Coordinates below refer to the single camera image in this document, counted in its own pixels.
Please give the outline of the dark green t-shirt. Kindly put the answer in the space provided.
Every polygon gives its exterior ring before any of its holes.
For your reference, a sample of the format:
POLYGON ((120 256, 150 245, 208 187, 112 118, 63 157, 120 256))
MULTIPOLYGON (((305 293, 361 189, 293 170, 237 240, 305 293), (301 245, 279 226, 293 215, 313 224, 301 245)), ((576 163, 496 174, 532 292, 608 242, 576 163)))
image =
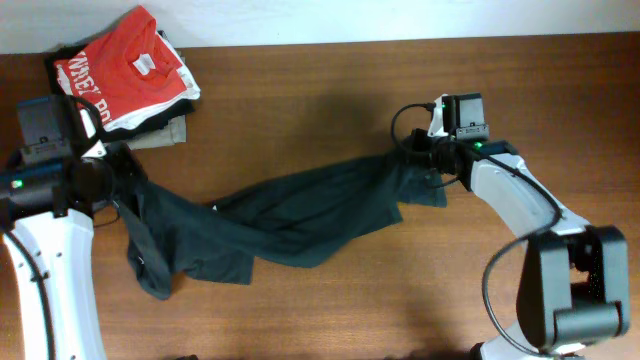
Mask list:
POLYGON ((166 300, 179 273, 248 285, 257 258, 319 266, 351 240, 400 223, 402 203, 446 207, 441 184, 436 171, 388 153, 271 179, 207 205, 138 175, 122 181, 115 202, 137 281, 166 300))

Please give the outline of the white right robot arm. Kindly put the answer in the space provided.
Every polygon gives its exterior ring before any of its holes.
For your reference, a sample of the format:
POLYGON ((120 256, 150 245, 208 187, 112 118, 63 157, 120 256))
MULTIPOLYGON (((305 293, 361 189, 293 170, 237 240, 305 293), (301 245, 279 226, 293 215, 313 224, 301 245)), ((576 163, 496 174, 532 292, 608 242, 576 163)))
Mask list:
POLYGON ((612 226, 594 226, 535 179, 506 141, 456 141, 413 130, 419 164, 451 174, 487 203, 515 235, 482 276, 482 298, 498 335, 476 344, 473 359, 575 359, 580 350, 625 335, 631 326, 628 244, 612 226), (516 321, 503 327, 489 280, 497 262, 524 246, 516 321))

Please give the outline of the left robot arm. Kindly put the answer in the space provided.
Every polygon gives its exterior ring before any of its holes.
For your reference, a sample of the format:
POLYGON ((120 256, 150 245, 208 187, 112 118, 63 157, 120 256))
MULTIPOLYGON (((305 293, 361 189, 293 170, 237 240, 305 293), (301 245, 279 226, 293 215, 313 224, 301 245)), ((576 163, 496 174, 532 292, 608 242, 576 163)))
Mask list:
POLYGON ((17 280, 27 359, 103 359, 92 277, 95 210, 141 172, 125 144, 1 175, 1 235, 17 280))

